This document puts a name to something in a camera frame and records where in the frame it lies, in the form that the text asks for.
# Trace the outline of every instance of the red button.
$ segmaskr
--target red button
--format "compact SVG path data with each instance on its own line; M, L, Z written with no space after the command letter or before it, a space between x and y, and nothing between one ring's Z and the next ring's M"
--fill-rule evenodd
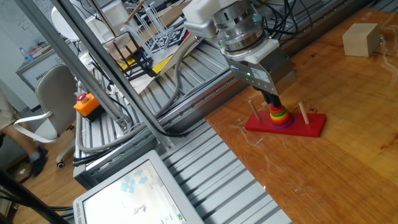
M76 100L77 100L77 101L80 101L80 100L86 98L86 96L87 96L87 93L82 93L80 96L78 96L78 97L76 98Z

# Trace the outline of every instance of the yellow ring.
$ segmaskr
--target yellow ring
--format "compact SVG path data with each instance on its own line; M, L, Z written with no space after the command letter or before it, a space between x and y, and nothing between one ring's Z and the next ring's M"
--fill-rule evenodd
M288 112L286 112L285 114L283 114L282 116L279 116L279 117L274 117L272 114L270 114L271 115L271 119L273 119L273 120L280 120L280 119L284 119L284 118L286 118L287 116L288 116Z

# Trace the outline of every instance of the wooden peg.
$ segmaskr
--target wooden peg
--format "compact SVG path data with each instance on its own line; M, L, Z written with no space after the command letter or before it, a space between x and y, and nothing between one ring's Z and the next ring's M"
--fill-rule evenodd
M259 113L257 112L256 108L254 107L253 103L251 100L249 100L249 105L251 107L251 110L253 110L254 115L256 116L257 120L260 121L261 118L259 116Z
M130 14L130 16L124 21L125 25L128 25L130 20L136 15L136 13L138 12L138 10L141 8L141 6L144 4L144 0L141 0L141 2L139 2L138 6L133 10L133 12Z
M299 105L299 107L300 107L301 113L303 114L303 118L304 118L305 124L309 124L310 121L308 120L307 113L305 112L303 102L300 101L300 102L298 103L298 105Z

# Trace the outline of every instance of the purple ring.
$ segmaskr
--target purple ring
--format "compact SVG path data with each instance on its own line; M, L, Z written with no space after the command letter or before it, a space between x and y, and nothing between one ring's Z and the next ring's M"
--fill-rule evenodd
M289 127L290 125L292 125L292 123L293 123L294 117L292 115L290 115L290 117L291 117L290 121L283 126L275 126L273 124L271 124L271 126L275 129L285 129L285 128Z

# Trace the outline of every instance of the red wooden base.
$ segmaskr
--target red wooden base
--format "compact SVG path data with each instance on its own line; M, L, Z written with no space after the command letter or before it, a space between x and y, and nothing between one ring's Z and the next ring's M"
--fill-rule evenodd
M276 129L271 126L269 112L259 111L258 113L261 120L258 121L254 113L252 113L244 126L246 130L319 138L326 123L325 114L307 114L310 123L305 124L301 113L291 113L294 117L292 125L285 129Z

